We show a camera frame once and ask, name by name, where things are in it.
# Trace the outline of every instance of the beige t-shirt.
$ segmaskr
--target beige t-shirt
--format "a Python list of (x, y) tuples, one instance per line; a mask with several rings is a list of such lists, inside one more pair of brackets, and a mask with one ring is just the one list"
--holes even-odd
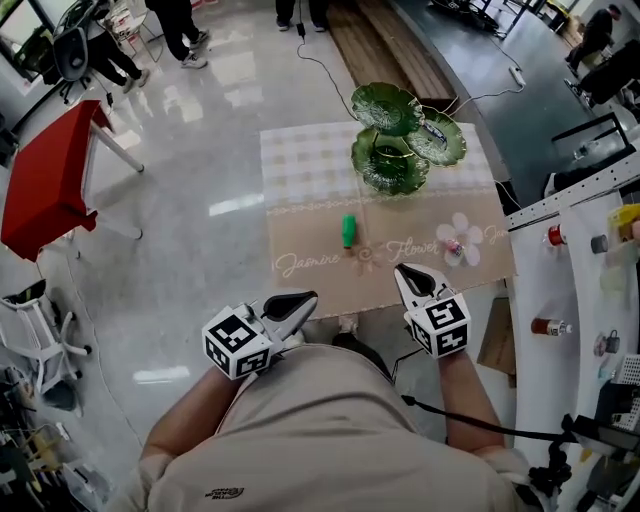
[(479, 458), (420, 436), (367, 359), (305, 345), (236, 398), (215, 436), (141, 461), (108, 510), (524, 510), (501, 475), (527, 471), (510, 450)]

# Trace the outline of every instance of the cardboard box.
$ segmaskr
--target cardboard box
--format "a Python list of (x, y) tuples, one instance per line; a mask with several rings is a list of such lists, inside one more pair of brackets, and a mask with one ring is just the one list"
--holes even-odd
[[(513, 324), (507, 298), (497, 298), (493, 301), (477, 362), (507, 375), (516, 375)], [(513, 382), (515, 386), (514, 378), (509, 379), (509, 382)]]

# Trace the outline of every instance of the black office chair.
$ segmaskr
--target black office chair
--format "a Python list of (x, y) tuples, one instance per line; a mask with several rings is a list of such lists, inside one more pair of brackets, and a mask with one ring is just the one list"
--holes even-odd
[(89, 62), (89, 52), (87, 50), (87, 39), (84, 29), (81, 27), (67, 30), (53, 41), (53, 57), (60, 75), (68, 83), (60, 90), (60, 96), (64, 97), (67, 105), (69, 92), (75, 82), (80, 82), (82, 87), (87, 88), (91, 81), (85, 76)]

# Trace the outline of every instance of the checkered tablecloth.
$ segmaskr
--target checkered tablecloth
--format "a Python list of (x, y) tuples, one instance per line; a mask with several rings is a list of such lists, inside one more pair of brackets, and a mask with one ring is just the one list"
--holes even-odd
[[(351, 164), (357, 122), (261, 132), (262, 174), (276, 284), (314, 290), (316, 317), (400, 301), (393, 268), (410, 261), (443, 272), (466, 289), (513, 275), (505, 219), (475, 128), (460, 125), (467, 154), (454, 167), (432, 167), (409, 196), (366, 185)], [(356, 242), (342, 246), (342, 220), (354, 215)], [(465, 247), (445, 256), (442, 233)]]
[[(416, 196), (466, 190), (494, 192), (489, 163), (472, 124), (459, 124), (467, 154), (454, 167), (432, 167)], [(379, 196), (363, 186), (351, 164), (351, 145), (363, 129), (358, 122), (296, 126), (260, 133), (267, 208), (317, 203), (354, 196)], [(393, 198), (379, 197), (380, 200)]]

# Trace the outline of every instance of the black pants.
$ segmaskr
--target black pants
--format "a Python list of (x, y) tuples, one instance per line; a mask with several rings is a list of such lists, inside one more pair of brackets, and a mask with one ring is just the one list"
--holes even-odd
[(378, 369), (386, 375), (386, 377), (391, 380), (391, 374), (387, 369), (387, 365), (384, 364), (384, 361), (380, 357), (375, 350), (371, 347), (368, 347), (361, 341), (358, 341), (356, 337), (351, 333), (340, 333), (335, 338), (331, 344), (334, 347), (346, 348), (347, 350), (352, 350), (353, 352), (357, 352), (361, 356), (366, 357), (369, 361), (375, 364)]
[(191, 18), (191, 1), (158, 0), (153, 10), (158, 15), (169, 51), (176, 59), (183, 61), (189, 55), (189, 48), (182, 42), (182, 34), (192, 43), (198, 40), (200, 34)]
[[(327, 23), (328, 0), (309, 0), (309, 10), (311, 11), (311, 21), (319, 25)], [(276, 0), (276, 13), (280, 21), (290, 21), (293, 16), (293, 8), (296, 0)]]
[(589, 38), (585, 37), (582, 42), (569, 52), (566, 61), (574, 71), (578, 70), (578, 64), (582, 62), (587, 55), (602, 50), (602, 45), (592, 43)]
[(142, 72), (136, 67), (133, 61), (118, 48), (118, 45), (108, 32), (89, 39), (89, 41), (87, 41), (87, 51), (89, 52), (89, 66), (115, 84), (124, 85), (127, 79), (116, 71), (112, 62), (134, 80), (142, 76)]

